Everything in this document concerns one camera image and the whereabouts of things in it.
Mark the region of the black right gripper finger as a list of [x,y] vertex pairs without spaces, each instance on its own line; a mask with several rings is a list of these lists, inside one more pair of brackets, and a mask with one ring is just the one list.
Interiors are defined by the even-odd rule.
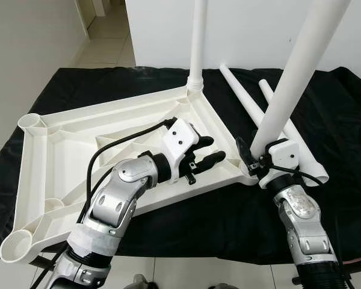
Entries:
[[236,148],[240,158],[242,159],[242,165],[246,172],[257,172],[258,171],[258,161],[253,157],[250,152],[250,144],[247,143],[242,137],[236,138]]

